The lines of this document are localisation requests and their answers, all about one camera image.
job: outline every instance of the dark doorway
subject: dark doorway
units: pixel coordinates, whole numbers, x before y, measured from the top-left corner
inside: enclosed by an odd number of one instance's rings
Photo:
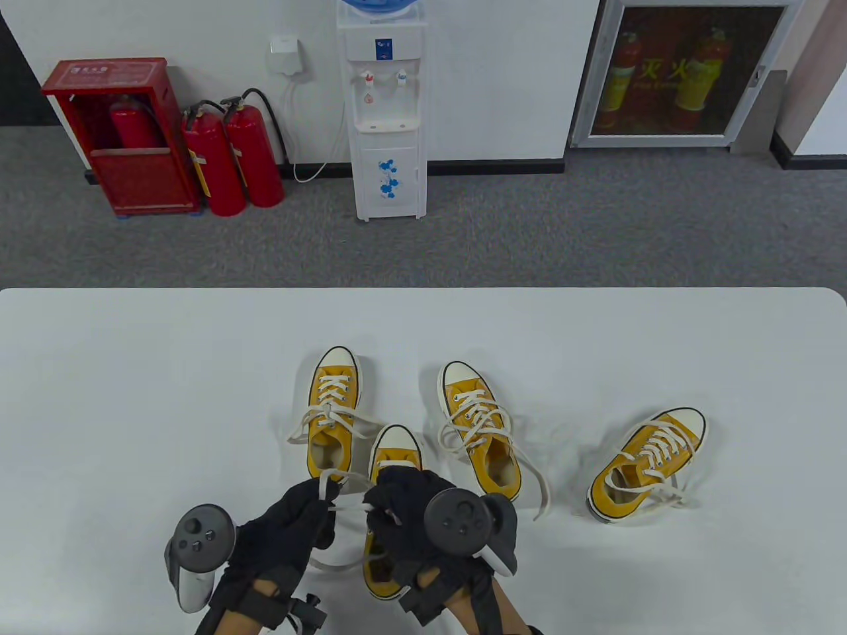
[[[24,54],[0,14],[0,126],[58,125]]]

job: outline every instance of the shoe opening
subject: shoe opening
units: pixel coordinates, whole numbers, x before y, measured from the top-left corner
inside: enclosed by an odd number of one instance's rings
[[[370,577],[376,583],[389,583],[393,581],[394,559],[389,556],[385,548],[376,540],[371,545],[369,556],[379,558],[370,561],[366,566],[370,570]]]
[[[634,470],[629,473],[629,478],[627,478],[626,474],[627,473],[625,471],[615,467],[612,469],[612,482],[619,488],[639,487],[640,483],[634,473]],[[632,494],[630,492],[622,492],[619,489],[610,488],[608,485],[605,487],[606,494],[608,494],[609,498],[612,499],[612,502],[617,505],[626,505],[627,503],[633,502],[640,496],[640,494]]]
[[[344,448],[335,437],[318,433],[312,438],[312,460],[318,470],[331,470],[341,467],[344,461]]]
[[[518,480],[518,465],[507,443],[492,439],[485,461],[488,475],[499,487],[510,487]]]

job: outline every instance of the yellow sneaker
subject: yellow sneaker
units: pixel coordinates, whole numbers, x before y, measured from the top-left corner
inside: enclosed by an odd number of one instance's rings
[[[634,426],[592,483],[587,499],[591,512],[603,522],[620,522],[639,509],[685,505],[677,477],[691,465],[707,432],[706,418],[694,408],[667,410]],[[651,498],[655,500],[642,507]]]
[[[370,479],[376,483],[379,472],[389,466],[424,469],[424,456],[414,435],[403,426],[383,428],[371,450]],[[363,575],[368,590],[376,599],[396,599],[402,587],[394,581],[394,561],[385,553],[375,536],[368,532],[365,538]]]
[[[306,415],[288,438],[289,443],[308,446],[306,461],[312,478],[324,470],[350,471],[353,438],[369,439],[375,434],[373,429],[356,429],[357,420],[381,426],[357,410],[361,398],[362,374],[356,356],[344,346],[327,351],[312,377]],[[343,480],[339,475],[332,478]]]
[[[520,458],[539,480],[542,516],[550,504],[550,488],[544,475],[515,444],[512,419],[482,376],[464,362],[450,362],[439,373],[437,389],[447,420],[439,434],[441,449],[454,456],[467,453],[482,491],[503,494],[509,500],[515,500],[523,487]]]

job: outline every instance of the white rubber toe cap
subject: white rubber toe cap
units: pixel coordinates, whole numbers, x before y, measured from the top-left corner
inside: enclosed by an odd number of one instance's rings
[[[318,368],[327,366],[356,366],[356,361],[348,349],[344,346],[336,346],[333,349],[329,349],[318,363]]]
[[[379,434],[376,442],[377,450],[410,450],[417,452],[418,443],[407,428],[403,426],[389,426]]]
[[[449,386],[456,382],[464,382],[469,379],[479,379],[479,373],[464,362],[450,362],[444,369],[444,385]]]
[[[697,435],[697,439],[702,439],[706,432],[706,418],[703,413],[694,408],[675,408],[669,410],[665,414],[670,415],[687,429]]]

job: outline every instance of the carpet floor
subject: carpet floor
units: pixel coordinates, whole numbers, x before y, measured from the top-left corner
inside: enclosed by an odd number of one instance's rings
[[[439,177],[429,215],[356,220],[348,179],[274,210],[118,221],[61,128],[0,129],[0,288],[826,286],[847,171],[722,150],[569,152],[558,175]]]

